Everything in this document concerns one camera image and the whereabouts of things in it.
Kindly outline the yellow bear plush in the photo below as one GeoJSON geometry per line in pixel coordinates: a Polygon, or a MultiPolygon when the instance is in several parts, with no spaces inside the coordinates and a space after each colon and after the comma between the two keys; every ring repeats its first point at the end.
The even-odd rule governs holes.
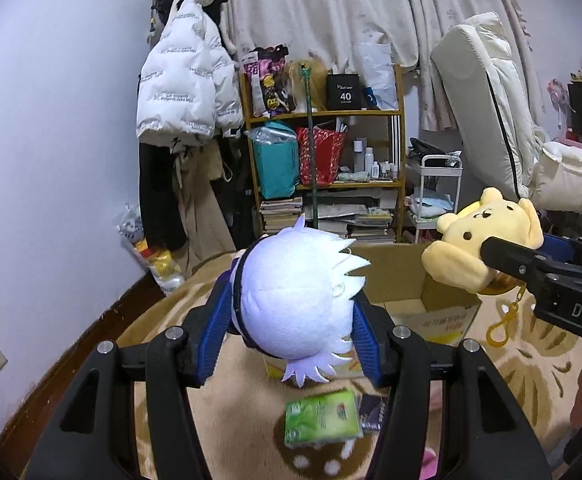
{"type": "Polygon", "coordinates": [[[442,235],[421,255],[422,266],[434,281],[471,292],[496,296],[518,285],[510,276],[489,268],[481,257],[485,240],[495,236],[530,249],[544,243],[539,217],[527,198],[506,200],[497,188],[484,188],[481,198],[457,214],[436,222],[442,235]]]}

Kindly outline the clear plastic bag on shelf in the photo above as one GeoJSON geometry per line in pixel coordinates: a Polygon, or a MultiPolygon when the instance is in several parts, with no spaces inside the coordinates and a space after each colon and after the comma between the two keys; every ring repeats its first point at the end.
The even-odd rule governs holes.
{"type": "Polygon", "coordinates": [[[369,104],[378,110],[397,110],[399,105],[391,46],[358,42],[354,54],[355,66],[369,104]]]}

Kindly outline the green tissue pack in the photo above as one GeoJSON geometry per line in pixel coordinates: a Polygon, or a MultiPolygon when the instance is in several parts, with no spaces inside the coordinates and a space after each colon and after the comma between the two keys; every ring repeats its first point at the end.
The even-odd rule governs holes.
{"type": "Polygon", "coordinates": [[[363,433],[352,390],[320,393],[285,404],[283,443],[287,448],[340,443],[363,433]]]}

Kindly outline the beige hanging coat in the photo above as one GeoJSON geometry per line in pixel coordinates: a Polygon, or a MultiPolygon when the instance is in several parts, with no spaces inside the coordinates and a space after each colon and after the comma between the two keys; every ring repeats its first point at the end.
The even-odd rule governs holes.
{"type": "Polygon", "coordinates": [[[236,250],[211,181],[224,178],[221,152],[215,140],[189,148],[175,159],[174,191],[187,240],[172,256],[190,278],[195,270],[226,252],[236,250]]]}

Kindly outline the red gift bag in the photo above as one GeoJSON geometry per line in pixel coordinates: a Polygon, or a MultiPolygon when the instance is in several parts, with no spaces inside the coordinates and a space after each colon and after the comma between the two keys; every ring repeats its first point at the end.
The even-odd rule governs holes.
{"type": "MultiPolygon", "coordinates": [[[[345,134],[340,131],[315,127],[314,136],[317,185],[330,185],[335,181],[339,172],[345,134]]],[[[300,151],[300,181],[303,185],[311,185],[306,127],[297,129],[297,142],[299,142],[300,151]]]]}

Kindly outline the black tissue pack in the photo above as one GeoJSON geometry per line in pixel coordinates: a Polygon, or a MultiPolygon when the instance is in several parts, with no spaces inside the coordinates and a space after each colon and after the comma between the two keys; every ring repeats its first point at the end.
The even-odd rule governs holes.
{"type": "Polygon", "coordinates": [[[380,432],[387,412],[387,396],[363,393],[358,399],[359,425],[365,434],[380,432]]]}

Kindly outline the green pole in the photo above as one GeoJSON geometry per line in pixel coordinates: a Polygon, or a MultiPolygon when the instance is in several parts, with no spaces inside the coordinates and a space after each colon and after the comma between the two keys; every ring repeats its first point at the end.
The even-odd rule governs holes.
{"type": "Polygon", "coordinates": [[[307,137],[309,146],[309,175],[311,176],[311,192],[312,192],[312,224],[313,228],[318,230],[319,212],[317,203],[317,172],[316,172],[313,104],[311,96],[311,68],[305,63],[301,65],[301,77],[304,84],[306,101],[307,137]]]}

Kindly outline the white rolling cart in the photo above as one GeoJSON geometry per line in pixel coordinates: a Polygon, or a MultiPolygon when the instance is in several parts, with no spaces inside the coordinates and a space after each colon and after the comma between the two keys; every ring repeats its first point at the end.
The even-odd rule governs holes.
{"type": "Polygon", "coordinates": [[[415,229],[413,243],[436,231],[437,220],[458,211],[463,174],[461,153],[422,155],[408,160],[413,190],[405,199],[407,221],[415,229]]]}

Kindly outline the black box labelled 40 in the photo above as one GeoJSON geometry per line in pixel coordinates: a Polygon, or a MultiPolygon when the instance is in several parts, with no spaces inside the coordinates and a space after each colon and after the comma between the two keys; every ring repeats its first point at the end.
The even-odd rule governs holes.
{"type": "Polygon", "coordinates": [[[361,80],[357,74],[329,74],[326,90],[328,110],[361,109],[361,80]]]}

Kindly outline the cream reclining chair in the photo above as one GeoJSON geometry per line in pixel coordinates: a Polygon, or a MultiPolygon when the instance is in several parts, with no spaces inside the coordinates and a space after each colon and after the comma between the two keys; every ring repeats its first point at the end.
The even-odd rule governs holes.
{"type": "Polygon", "coordinates": [[[499,16],[471,16],[431,52],[472,172],[507,200],[582,213],[582,148],[551,141],[534,122],[499,16]]]}

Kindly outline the open cardboard box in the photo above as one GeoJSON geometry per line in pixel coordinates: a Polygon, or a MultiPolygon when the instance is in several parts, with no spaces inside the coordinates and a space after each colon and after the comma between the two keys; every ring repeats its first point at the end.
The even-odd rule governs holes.
{"type": "Polygon", "coordinates": [[[448,308],[472,313],[478,304],[475,296],[431,280],[421,263],[425,250],[421,245],[353,242],[349,250],[370,261],[370,266],[356,272],[366,278],[362,292],[394,318],[448,308]]]}

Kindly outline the teal gift bag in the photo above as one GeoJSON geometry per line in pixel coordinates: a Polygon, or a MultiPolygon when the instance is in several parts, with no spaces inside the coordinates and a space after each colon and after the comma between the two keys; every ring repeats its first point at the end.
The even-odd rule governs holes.
{"type": "Polygon", "coordinates": [[[247,132],[252,142],[259,186],[265,200],[289,198],[300,182],[299,142],[282,122],[267,122],[247,132]]]}

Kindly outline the white haired plush doll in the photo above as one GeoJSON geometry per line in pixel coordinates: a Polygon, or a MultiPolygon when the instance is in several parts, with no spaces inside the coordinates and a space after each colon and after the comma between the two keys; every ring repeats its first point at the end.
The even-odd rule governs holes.
{"type": "Polygon", "coordinates": [[[356,272],[370,266],[352,244],[300,216],[233,259],[233,327],[249,348],[285,363],[285,382],[325,384],[351,360],[354,297],[366,281],[356,272]]]}

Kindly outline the wooden bookshelf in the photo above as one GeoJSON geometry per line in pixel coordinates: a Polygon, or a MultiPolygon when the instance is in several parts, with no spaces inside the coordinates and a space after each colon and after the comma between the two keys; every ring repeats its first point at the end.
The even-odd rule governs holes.
{"type": "Polygon", "coordinates": [[[362,190],[363,188],[395,188],[397,191],[392,208],[389,229],[398,242],[405,220],[406,197],[406,119],[404,103],[404,84],[402,66],[393,66],[398,107],[395,110],[320,110],[319,112],[280,114],[276,122],[296,122],[303,120],[305,125],[299,129],[297,141],[298,193],[312,195],[312,224],[319,225],[318,193],[323,190],[362,190]],[[369,177],[366,181],[342,181],[340,158],[345,144],[345,134],[335,129],[324,129],[315,124],[324,119],[333,124],[342,118],[381,117],[387,121],[387,140],[383,144],[389,149],[390,162],[396,167],[390,177],[381,179],[369,177]]]}

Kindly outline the stack of books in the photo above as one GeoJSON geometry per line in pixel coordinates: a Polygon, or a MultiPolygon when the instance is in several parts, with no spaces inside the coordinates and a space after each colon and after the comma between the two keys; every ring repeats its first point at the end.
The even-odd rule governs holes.
{"type": "Polygon", "coordinates": [[[264,200],[259,206],[259,214],[263,221],[263,232],[276,234],[295,225],[303,214],[303,198],[297,196],[285,200],[264,200]]]}

